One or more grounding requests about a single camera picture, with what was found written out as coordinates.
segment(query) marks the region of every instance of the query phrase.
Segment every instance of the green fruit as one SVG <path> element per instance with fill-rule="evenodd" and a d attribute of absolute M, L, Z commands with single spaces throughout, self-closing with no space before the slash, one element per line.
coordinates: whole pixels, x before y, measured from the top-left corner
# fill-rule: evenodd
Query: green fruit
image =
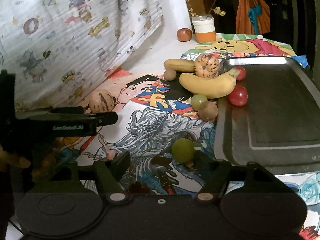
<path fill-rule="evenodd" d="M 185 138 L 176 140 L 171 149 L 173 159 L 179 164 L 191 162 L 195 152 L 193 142 Z"/>
<path fill-rule="evenodd" d="M 200 105 L 203 102 L 207 102 L 208 99 L 205 95 L 195 95 L 191 98 L 191 106 L 194 110 L 198 111 L 200 108 Z"/>

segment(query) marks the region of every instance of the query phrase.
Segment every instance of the jar with orange liquid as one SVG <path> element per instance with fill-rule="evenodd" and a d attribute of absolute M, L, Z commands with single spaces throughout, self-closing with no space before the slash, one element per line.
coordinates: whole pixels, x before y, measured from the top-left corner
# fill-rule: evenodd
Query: jar with orange liquid
<path fill-rule="evenodd" d="M 192 17 L 192 23 L 196 32 L 198 42 L 214 42 L 216 41 L 216 29 L 212 15 L 204 15 Z"/>

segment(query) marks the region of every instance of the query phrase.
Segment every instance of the banana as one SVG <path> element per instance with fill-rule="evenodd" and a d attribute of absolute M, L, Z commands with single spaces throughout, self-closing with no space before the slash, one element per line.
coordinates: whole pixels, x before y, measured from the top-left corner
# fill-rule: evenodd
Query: banana
<path fill-rule="evenodd" d="M 179 82 L 194 95 L 201 94 L 210 99 L 221 98 L 233 91 L 239 73 L 240 70 L 235 68 L 215 78 L 204 78 L 189 73 L 182 73 Z"/>
<path fill-rule="evenodd" d="M 168 59 L 163 65 L 165 69 L 172 68 L 177 72 L 192 73 L 195 71 L 195 62 L 188 59 Z"/>

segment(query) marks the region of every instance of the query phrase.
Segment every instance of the brown fruit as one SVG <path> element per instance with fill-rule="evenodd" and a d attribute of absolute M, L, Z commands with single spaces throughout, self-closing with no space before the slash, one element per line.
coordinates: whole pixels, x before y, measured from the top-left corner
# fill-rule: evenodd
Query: brown fruit
<path fill-rule="evenodd" d="M 105 89 L 92 92 L 90 95 L 89 107 L 94 114 L 111 112 L 114 107 L 111 93 Z"/>
<path fill-rule="evenodd" d="M 218 115 L 218 107 L 215 102 L 203 102 L 200 105 L 198 115 L 201 120 L 209 122 L 213 121 Z"/>
<path fill-rule="evenodd" d="M 192 39 L 192 31 L 188 28 L 180 29 L 177 32 L 179 41 L 190 41 Z"/>
<path fill-rule="evenodd" d="M 176 76 L 177 76 L 176 71 L 171 68 L 168 68 L 163 74 L 164 79 L 168 81 L 174 80 Z"/>

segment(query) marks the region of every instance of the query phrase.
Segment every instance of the tomato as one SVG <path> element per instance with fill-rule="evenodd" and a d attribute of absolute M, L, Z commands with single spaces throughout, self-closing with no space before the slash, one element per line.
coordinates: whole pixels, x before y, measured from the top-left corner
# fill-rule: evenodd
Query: tomato
<path fill-rule="evenodd" d="M 237 85 L 228 95 L 228 100 L 234 106 L 244 106 L 248 100 L 247 90 L 243 86 Z"/>
<path fill-rule="evenodd" d="M 240 74 L 238 75 L 237 80 L 238 81 L 243 80 L 245 78 L 245 76 L 246 76 L 245 69 L 243 67 L 240 67 L 240 66 L 236 66 L 235 68 L 240 70 Z"/>

